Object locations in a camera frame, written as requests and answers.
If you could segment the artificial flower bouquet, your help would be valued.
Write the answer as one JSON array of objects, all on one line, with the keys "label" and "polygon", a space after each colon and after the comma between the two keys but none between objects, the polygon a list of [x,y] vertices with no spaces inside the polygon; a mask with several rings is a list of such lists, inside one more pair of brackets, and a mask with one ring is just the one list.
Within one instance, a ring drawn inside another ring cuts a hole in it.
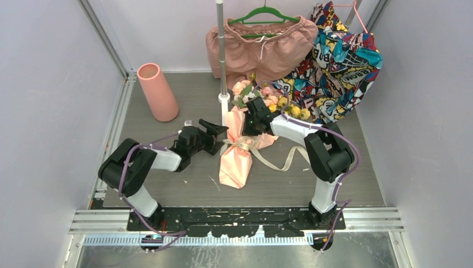
[{"label": "artificial flower bouquet", "polygon": [[307,121],[312,116],[309,109],[297,107],[290,101],[289,96],[283,95],[274,85],[263,83],[258,86],[254,73],[251,73],[248,78],[239,78],[232,86],[231,92],[233,93],[232,104],[238,109],[246,108],[250,99],[261,97],[271,112],[280,111],[287,106],[284,110],[291,117]]}]

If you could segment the pink wrapping paper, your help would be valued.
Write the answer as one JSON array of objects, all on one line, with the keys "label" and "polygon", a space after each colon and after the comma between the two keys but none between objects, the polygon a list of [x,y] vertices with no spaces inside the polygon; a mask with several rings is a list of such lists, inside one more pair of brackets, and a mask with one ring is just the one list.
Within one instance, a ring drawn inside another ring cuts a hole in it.
[{"label": "pink wrapping paper", "polygon": [[246,108],[235,106],[225,115],[227,138],[220,153],[219,182],[237,189],[246,185],[254,157],[269,168],[279,169],[259,153],[260,149],[273,145],[278,137],[267,133],[258,136],[244,134],[246,111]]}]

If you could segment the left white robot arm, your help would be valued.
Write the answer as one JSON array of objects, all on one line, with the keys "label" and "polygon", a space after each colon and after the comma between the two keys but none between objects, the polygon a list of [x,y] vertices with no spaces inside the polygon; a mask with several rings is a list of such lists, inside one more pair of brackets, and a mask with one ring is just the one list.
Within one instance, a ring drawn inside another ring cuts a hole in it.
[{"label": "left white robot arm", "polygon": [[184,125],[169,135],[171,147],[160,144],[160,140],[139,143],[126,138],[101,164],[98,178],[115,189],[118,196],[133,209],[148,230],[160,228],[163,222],[162,206],[144,185],[152,169],[181,172],[187,168],[191,158],[200,151],[215,155],[223,142],[218,136],[226,133],[227,126],[199,120],[199,127]]}]

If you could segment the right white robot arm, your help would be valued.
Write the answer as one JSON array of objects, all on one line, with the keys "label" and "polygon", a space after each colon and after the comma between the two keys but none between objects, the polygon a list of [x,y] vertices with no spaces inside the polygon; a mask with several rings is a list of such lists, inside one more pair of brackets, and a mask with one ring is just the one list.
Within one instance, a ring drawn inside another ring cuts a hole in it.
[{"label": "right white robot arm", "polygon": [[250,99],[247,109],[243,125],[245,135],[266,133],[302,145],[302,152],[317,179],[314,196],[308,205],[308,217],[313,227],[324,229],[336,211],[341,179],[349,173],[355,161],[352,144],[336,124],[308,123],[283,111],[272,112],[261,97]]}]

